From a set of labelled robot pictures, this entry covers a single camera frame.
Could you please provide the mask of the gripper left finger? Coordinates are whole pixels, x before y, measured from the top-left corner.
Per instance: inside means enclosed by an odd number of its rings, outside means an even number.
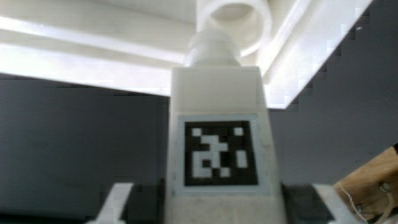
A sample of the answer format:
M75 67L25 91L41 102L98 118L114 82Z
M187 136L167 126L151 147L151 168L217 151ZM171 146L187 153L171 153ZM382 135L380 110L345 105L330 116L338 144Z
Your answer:
M115 182L85 224L162 224L163 185Z

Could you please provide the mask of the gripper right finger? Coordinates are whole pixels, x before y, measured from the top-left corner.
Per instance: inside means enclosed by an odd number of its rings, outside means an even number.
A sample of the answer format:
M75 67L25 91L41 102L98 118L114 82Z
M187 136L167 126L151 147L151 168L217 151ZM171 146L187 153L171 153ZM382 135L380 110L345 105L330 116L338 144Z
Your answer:
M283 186L288 224L361 224L330 185Z

